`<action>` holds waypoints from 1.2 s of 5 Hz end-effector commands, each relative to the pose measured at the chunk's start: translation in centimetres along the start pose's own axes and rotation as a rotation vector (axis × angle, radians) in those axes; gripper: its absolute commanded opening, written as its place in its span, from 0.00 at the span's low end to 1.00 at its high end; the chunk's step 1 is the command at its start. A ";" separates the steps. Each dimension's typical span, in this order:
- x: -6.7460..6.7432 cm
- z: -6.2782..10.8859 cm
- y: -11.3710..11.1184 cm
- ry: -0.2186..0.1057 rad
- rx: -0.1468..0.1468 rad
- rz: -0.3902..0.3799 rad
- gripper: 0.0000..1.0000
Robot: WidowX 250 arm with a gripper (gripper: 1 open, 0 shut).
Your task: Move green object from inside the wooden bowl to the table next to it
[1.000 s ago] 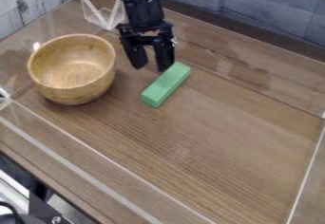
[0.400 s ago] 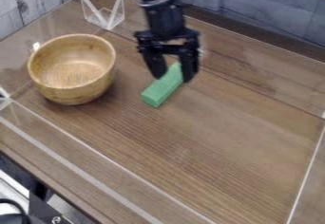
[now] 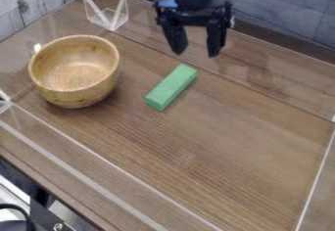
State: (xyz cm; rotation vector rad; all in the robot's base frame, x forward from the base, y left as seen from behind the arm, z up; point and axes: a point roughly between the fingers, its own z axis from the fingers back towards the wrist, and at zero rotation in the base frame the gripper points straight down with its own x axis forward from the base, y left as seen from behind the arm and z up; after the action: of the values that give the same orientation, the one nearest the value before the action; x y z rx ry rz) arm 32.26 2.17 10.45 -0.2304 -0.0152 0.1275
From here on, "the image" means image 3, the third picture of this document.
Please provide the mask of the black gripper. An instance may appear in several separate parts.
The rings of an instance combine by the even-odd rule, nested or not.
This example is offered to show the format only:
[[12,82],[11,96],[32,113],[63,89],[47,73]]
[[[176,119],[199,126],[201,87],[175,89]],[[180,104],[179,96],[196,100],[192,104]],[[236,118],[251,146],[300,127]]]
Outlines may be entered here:
[[171,51],[180,55],[187,46],[184,26],[207,26],[208,57],[225,47],[227,30],[234,25],[232,3],[216,0],[156,0],[156,22],[161,26]]

